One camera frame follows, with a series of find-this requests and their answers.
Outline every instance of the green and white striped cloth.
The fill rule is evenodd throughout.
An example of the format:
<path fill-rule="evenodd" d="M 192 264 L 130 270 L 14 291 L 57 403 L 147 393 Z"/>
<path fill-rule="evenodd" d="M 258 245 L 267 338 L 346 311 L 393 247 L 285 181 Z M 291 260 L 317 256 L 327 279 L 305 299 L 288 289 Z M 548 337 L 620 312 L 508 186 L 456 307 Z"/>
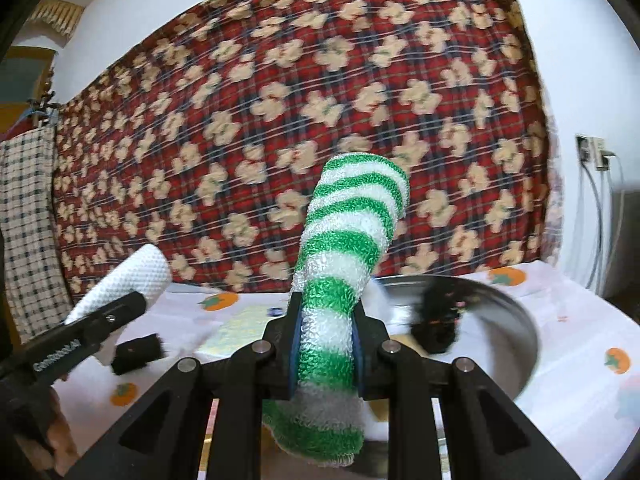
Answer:
<path fill-rule="evenodd" d="M 346 153 L 322 170 L 291 289 L 302 292 L 298 387 L 291 400 L 265 402 L 263 410 L 263 422 L 290 454 L 345 466 L 362 446 L 351 313 L 408 199 L 406 174 L 382 156 Z"/>

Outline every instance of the wall socket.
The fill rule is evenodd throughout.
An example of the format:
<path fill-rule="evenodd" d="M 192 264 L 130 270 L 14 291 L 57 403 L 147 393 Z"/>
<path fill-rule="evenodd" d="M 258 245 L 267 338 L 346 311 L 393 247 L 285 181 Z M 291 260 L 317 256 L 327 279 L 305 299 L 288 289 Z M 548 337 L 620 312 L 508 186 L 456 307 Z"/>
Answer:
<path fill-rule="evenodd" d="M 591 147 L 589 137 L 582 135 L 575 136 L 575 147 L 578 149 L 578 160 L 586 164 L 591 160 Z"/>
<path fill-rule="evenodd" d="M 602 156 L 604 151 L 604 139 L 601 137 L 591 137 L 591 155 L 593 155 L 593 163 L 597 171 L 607 171 L 609 169 L 609 161 Z"/>

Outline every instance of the metal screw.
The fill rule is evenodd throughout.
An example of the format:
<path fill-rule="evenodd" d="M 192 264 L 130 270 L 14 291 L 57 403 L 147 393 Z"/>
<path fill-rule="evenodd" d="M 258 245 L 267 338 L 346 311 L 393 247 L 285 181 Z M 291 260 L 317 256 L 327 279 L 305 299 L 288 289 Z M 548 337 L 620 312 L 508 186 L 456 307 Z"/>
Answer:
<path fill-rule="evenodd" d="M 393 339 L 387 339 L 382 342 L 382 349 L 388 354 L 395 354 L 396 352 L 399 352 L 401 348 L 402 345 Z"/>
<path fill-rule="evenodd" d="M 470 372 L 476 367 L 476 363 L 468 357 L 456 359 L 456 368 L 462 372 Z"/>
<path fill-rule="evenodd" d="M 253 350 L 257 354 L 266 354 L 269 350 L 271 350 L 271 343 L 265 341 L 264 339 L 260 339 L 260 341 L 255 341 L 251 345 L 251 350 Z"/>
<path fill-rule="evenodd" d="M 185 357 L 184 359 L 178 361 L 178 370 L 180 370 L 182 373 L 187 374 L 189 372 L 193 372 L 196 369 L 197 365 L 198 363 L 196 362 L 196 359 Z"/>

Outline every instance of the white wall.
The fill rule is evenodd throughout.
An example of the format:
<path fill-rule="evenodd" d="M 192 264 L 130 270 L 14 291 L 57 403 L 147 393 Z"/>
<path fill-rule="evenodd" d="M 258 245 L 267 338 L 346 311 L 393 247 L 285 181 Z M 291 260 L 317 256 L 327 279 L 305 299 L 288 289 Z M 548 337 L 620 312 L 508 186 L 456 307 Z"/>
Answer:
<path fill-rule="evenodd" d="M 94 0 L 58 59 L 57 97 L 71 99 L 130 47 L 200 1 Z M 574 135 L 603 137 L 607 147 L 622 156 L 628 186 L 640 189 L 640 51 L 606 0 L 519 1 L 561 141 L 565 235 L 560 264 L 585 283 L 596 216 L 585 187 L 584 219 L 575 218 L 579 180 Z M 605 216 L 610 217 L 608 209 Z M 582 236 L 572 244 L 580 229 Z"/>

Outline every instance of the red plaid fabric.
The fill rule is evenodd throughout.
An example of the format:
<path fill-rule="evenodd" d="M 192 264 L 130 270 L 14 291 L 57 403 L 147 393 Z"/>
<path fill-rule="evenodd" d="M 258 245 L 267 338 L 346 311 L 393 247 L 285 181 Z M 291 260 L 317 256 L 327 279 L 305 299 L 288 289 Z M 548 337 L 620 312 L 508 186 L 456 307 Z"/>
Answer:
<path fill-rule="evenodd" d="M 156 244 L 178 282 L 288 290 L 328 158 L 410 176 L 382 275 L 540 255 L 548 135 L 515 0 L 207 0 L 63 111 L 54 179 L 77 301 Z"/>

